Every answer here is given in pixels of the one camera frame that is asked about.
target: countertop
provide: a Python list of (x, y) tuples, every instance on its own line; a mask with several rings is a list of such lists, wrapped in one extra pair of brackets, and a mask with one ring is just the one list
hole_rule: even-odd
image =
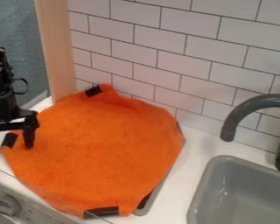
[[(33, 109), (41, 111), (51, 105), (51, 99), (47, 98)], [(230, 155), (275, 169), (275, 154), (241, 143), (225, 143), (217, 136), (185, 126), (181, 126), (181, 129), (186, 139), (185, 146), (148, 214), (142, 217), (134, 214), (128, 217), (108, 217), (109, 222), (118, 224), (186, 224), (187, 209), (195, 194), (201, 174), (207, 162), (219, 155)], [(0, 170), (13, 175), (1, 154)], [(11, 181), (7, 178), (12, 179), (8, 175), (4, 175), (4, 177), (6, 178), (5, 182)], [(19, 182), (15, 184), (14, 179), (11, 182), (12, 187), (16, 187), (20, 192), (31, 195), (35, 200), (41, 200)]]

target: sink basin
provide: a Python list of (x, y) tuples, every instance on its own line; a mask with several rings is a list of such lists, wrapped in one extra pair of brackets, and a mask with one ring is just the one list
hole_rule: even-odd
[(215, 157), (186, 218), (188, 224), (280, 224), (280, 172), (236, 157)]

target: white subway tile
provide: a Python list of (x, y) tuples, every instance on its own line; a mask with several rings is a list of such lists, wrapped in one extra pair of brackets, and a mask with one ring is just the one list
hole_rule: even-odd
[(280, 76), (276, 76), (273, 82), (272, 89), (270, 91), (271, 94), (280, 94)]
[(257, 130), (280, 137), (280, 119), (272, 116), (262, 115)]
[(238, 88), (234, 98), (234, 106), (238, 106), (239, 104), (245, 102), (246, 100), (258, 95), (260, 94)]
[(205, 117), (203, 115), (196, 115), (181, 109), (178, 109), (177, 120), (181, 125), (185, 125), (196, 130), (201, 130), (216, 136), (220, 134), (221, 127), (223, 125), (222, 121)]
[(193, 0), (192, 10), (232, 18), (255, 19), (260, 0)]
[(180, 74), (137, 64), (134, 65), (134, 69), (135, 80), (148, 82), (164, 88), (179, 90)]
[(92, 53), (92, 63), (93, 68), (129, 78), (132, 77), (133, 65), (131, 62)]
[(280, 75), (280, 52), (250, 47), (245, 67)]
[(114, 57), (154, 67), (157, 64), (157, 50), (112, 40)]
[(137, 100), (142, 101), (142, 102), (147, 102), (147, 103), (149, 103), (149, 104), (151, 104), (151, 105), (160, 107), (160, 108), (162, 108), (162, 109), (166, 109), (173, 117), (175, 117), (176, 109), (173, 108), (173, 107), (164, 105), (164, 104), (159, 103), (159, 102), (156, 102), (156, 101), (149, 101), (149, 100), (146, 100), (146, 99), (144, 99), (144, 98), (137, 97), (137, 96), (135, 96), (134, 99), (137, 99)]
[(67, 0), (70, 11), (109, 17), (109, 0)]
[(124, 93), (124, 92), (122, 92), (122, 91), (118, 91), (118, 90), (116, 90), (116, 92), (117, 92), (120, 96), (123, 96), (123, 97), (125, 97), (125, 98), (133, 98), (133, 95), (131, 95), (131, 94), (126, 94), (126, 93)]
[(90, 52), (73, 48), (73, 61), (74, 63), (91, 67)]
[(72, 30), (88, 32), (87, 15), (69, 11), (69, 25)]
[(90, 67), (74, 65), (75, 77), (95, 84), (111, 84), (111, 74)]
[(136, 0), (139, 3), (155, 4), (181, 10), (189, 10), (191, 0)]
[(280, 50), (280, 26), (223, 17), (219, 39)]
[(262, 0), (257, 20), (280, 25), (280, 0)]
[(162, 87), (156, 87), (155, 101), (175, 108), (192, 111), (194, 113), (201, 112), (203, 103), (203, 99), (201, 98), (182, 94)]
[(258, 112), (265, 115), (275, 116), (280, 118), (280, 108), (264, 108), (259, 110)]
[[(209, 116), (218, 120), (224, 121), (229, 113), (234, 109), (235, 107), (222, 104), (216, 101), (205, 101), (204, 108), (202, 110), (202, 115)], [(255, 129), (258, 121), (260, 119), (260, 114), (258, 113), (252, 113), (248, 116), (246, 116), (240, 123), (240, 126)]]
[(137, 25), (135, 30), (135, 43), (168, 52), (183, 53), (186, 35)]
[(90, 33), (133, 42), (133, 25), (101, 17), (89, 17)]
[(180, 91), (197, 95), (212, 101), (231, 104), (235, 95), (235, 88), (183, 76)]
[(196, 12), (163, 9), (161, 27), (202, 37), (215, 38), (220, 18)]
[(78, 92), (85, 91), (92, 87), (92, 83), (84, 81), (84, 80), (75, 79), (75, 87)]
[(153, 100), (155, 88), (150, 84), (113, 75), (113, 85), (116, 89), (123, 91), (124, 93)]
[(138, 25), (159, 25), (160, 7), (121, 0), (112, 0), (111, 5), (111, 17), (114, 19)]
[(270, 136), (252, 129), (245, 129), (243, 127), (238, 127), (236, 129), (235, 141), (253, 147), (271, 151), (277, 153), (278, 146), (280, 144), (280, 138), (275, 136)]
[(190, 75), (207, 80), (211, 62), (194, 59), (175, 53), (158, 52), (157, 67), (179, 74)]
[(242, 66), (247, 47), (209, 38), (188, 36), (185, 54), (206, 60)]
[(267, 94), (274, 75), (213, 63), (211, 81)]
[(74, 47), (110, 55), (111, 46), (108, 38), (100, 38), (78, 31), (71, 31), (71, 35)]

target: black tab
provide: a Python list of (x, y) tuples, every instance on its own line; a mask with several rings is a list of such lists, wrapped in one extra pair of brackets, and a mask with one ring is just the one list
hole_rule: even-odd
[(14, 133), (8, 133), (3, 140), (2, 146), (7, 146), (10, 149), (13, 148), (14, 143), (17, 141), (18, 135)]
[(98, 95), (102, 92), (100, 86), (92, 87), (89, 90), (85, 91), (85, 94), (87, 97), (93, 96), (93, 95)]
[(84, 219), (95, 218), (95, 216), (101, 217), (109, 215), (119, 215), (119, 206), (109, 206), (87, 210), (84, 212)]

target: wooden board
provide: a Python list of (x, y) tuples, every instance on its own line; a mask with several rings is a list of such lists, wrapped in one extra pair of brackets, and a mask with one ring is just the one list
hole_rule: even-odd
[(67, 0), (34, 0), (54, 102), (75, 92)]

